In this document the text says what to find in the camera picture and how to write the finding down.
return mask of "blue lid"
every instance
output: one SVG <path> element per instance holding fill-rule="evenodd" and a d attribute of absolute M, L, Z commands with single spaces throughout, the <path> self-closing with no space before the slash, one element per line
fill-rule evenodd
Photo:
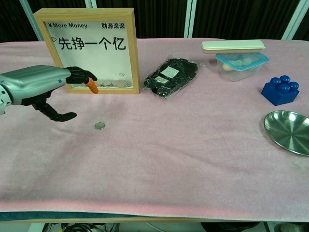
<path fill-rule="evenodd" d="M 221 53 L 217 59 L 237 71 L 246 70 L 269 61 L 269 58 L 261 53 Z"/>

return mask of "pink felt cloth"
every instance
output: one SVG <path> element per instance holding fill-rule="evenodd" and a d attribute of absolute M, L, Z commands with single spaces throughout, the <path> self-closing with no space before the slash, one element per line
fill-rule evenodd
<path fill-rule="evenodd" d="M 171 99 L 68 94 L 48 102 L 53 122 L 31 106 L 0 121 L 0 211 L 79 211 L 167 217 L 309 221 L 309 157 L 276 145 L 263 119 L 274 110 L 309 116 L 309 43 L 263 40 L 270 61 L 231 82 L 216 71 L 207 39 L 138 40 L 141 79 L 168 55 L 204 67 Z M 44 42 L 0 44 L 0 73 L 53 65 Z M 272 77 L 300 84 L 293 103 L 260 91 Z M 97 121 L 104 130 L 95 130 Z"/>

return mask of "silver robot arm casing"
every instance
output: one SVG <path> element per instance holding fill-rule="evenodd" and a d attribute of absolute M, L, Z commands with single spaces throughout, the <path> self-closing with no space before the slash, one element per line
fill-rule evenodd
<path fill-rule="evenodd" d="M 21 105 L 22 100 L 31 98 L 66 84 L 71 75 L 67 69 L 37 65 L 0 74 L 0 85 L 7 89 L 12 105 Z"/>

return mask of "wooden picture frame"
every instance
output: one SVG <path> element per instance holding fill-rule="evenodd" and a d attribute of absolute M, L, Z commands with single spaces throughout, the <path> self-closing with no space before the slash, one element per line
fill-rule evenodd
<path fill-rule="evenodd" d="M 34 17 L 56 66 L 92 72 L 99 93 L 139 93 L 133 8 L 42 8 Z M 82 84 L 66 89 L 91 93 Z"/>

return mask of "white label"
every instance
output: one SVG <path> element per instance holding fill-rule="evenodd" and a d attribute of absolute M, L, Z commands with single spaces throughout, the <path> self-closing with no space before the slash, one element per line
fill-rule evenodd
<path fill-rule="evenodd" d="M 166 82 L 168 82 L 167 79 L 164 79 L 164 78 L 162 78 L 161 76 L 156 77 L 155 80 L 156 80 L 157 82 L 162 83 L 162 84 L 165 84 Z"/>
<path fill-rule="evenodd" d="M 64 67 L 78 66 L 98 80 L 133 82 L 125 22 L 46 22 Z"/>
<path fill-rule="evenodd" d="M 179 71 L 177 69 L 174 69 L 170 66 L 168 66 L 166 69 L 164 69 L 162 72 L 161 72 L 164 76 L 167 76 L 169 78 L 174 78 L 177 73 L 179 73 Z"/>

